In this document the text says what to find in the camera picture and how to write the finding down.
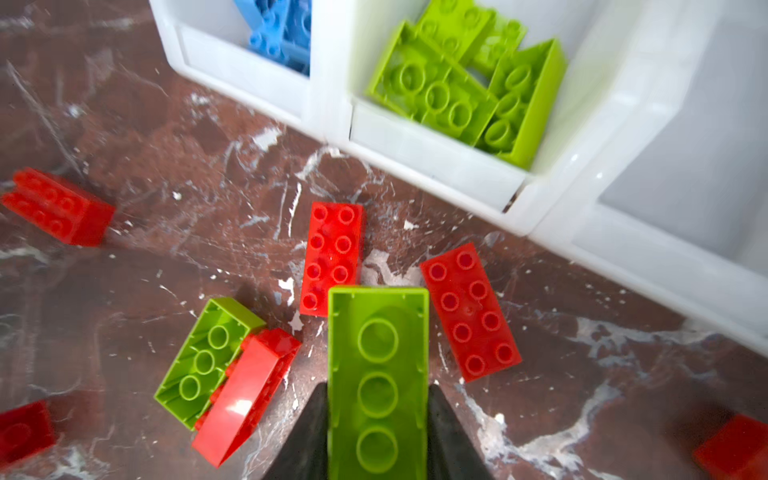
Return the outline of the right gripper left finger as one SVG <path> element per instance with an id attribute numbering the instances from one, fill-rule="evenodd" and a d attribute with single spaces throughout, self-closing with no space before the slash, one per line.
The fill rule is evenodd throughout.
<path id="1" fill-rule="evenodd" d="M 263 479 L 328 478 L 327 383 L 316 385 Z"/>

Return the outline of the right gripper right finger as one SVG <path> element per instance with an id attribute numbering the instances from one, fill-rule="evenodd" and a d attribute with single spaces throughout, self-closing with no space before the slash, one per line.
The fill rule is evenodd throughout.
<path id="1" fill-rule="evenodd" d="M 427 430 L 428 479 L 493 478 L 438 385 L 428 388 Z"/>

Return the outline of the red lego slim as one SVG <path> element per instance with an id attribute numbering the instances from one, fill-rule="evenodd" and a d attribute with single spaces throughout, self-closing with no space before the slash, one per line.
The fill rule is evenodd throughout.
<path id="1" fill-rule="evenodd" d="M 301 342 L 282 329 L 248 335 L 242 353 L 211 396 L 212 405 L 195 425 L 192 447 L 218 468 L 253 434 Z"/>

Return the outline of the green lego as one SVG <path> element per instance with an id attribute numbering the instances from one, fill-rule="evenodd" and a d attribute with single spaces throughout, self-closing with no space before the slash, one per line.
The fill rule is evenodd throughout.
<path id="1" fill-rule="evenodd" d="M 237 300 L 209 300 L 154 398 L 194 431 L 211 406 L 211 395 L 226 380 L 226 370 L 240 356 L 244 339 L 265 328 L 266 322 Z"/>
<path id="2" fill-rule="evenodd" d="M 328 476 L 427 476 L 429 294 L 336 286 L 328 294 Z"/>
<path id="3" fill-rule="evenodd" d="M 397 115 L 474 146 L 499 100 L 408 21 L 396 29 L 366 95 Z"/>
<path id="4" fill-rule="evenodd" d="M 567 59 L 552 38 L 524 50 L 505 53 L 489 84 L 498 108 L 478 147 L 523 170 L 529 170 L 545 133 Z"/>
<path id="5" fill-rule="evenodd" d="M 490 79 L 499 60 L 508 51 L 517 50 L 527 32 L 527 27 L 520 21 L 496 15 L 469 66 Z"/>
<path id="6" fill-rule="evenodd" d="M 418 31 L 446 55 L 468 66 L 493 29 L 497 13 L 472 0 L 433 0 L 422 14 Z"/>

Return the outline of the red lego diagonal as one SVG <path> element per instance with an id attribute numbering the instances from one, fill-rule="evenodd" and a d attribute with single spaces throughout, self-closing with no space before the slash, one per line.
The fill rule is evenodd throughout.
<path id="1" fill-rule="evenodd" d="M 420 269 L 465 381 L 522 362 L 473 244 L 427 260 Z"/>

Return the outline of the red lego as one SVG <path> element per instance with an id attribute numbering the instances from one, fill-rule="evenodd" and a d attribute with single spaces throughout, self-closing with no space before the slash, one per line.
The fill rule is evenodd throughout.
<path id="1" fill-rule="evenodd" d="M 38 400 L 1 413 L 1 468 L 56 444 L 48 402 Z"/>
<path id="2" fill-rule="evenodd" d="M 312 204 L 299 302 L 302 315 L 326 317 L 329 289 L 359 284 L 365 224 L 362 205 Z"/>
<path id="3" fill-rule="evenodd" d="M 736 415 L 694 451 L 694 458 L 713 479 L 766 479 L 767 425 Z"/>
<path id="4" fill-rule="evenodd" d="M 115 207 L 52 174 L 25 168 L 1 203 L 42 231 L 75 246 L 99 246 Z"/>

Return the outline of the red lego bottom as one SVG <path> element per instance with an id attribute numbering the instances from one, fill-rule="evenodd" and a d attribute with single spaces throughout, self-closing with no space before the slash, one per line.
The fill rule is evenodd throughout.
<path id="1" fill-rule="evenodd" d="M 56 444 L 48 402 L 38 400 L 1 413 L 1 468 Z"/>

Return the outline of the blue lego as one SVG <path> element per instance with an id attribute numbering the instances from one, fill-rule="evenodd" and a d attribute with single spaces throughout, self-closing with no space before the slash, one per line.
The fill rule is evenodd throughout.
<path id="1" fill-rule="evenodd" d="M 248 48 L 305 76 L 310 75 L 312 2 L 234 0 L 251 28 Z"/>

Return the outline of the green lego bottom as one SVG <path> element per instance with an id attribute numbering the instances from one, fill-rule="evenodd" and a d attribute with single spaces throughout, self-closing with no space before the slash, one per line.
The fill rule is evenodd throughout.
<path id="1" fill-rule="evenodd" d="M 493 29 L 497 13 L 472 0 L 433 0 L 422 14 L 418 31 L 446 55 L 468 66 Z"/>

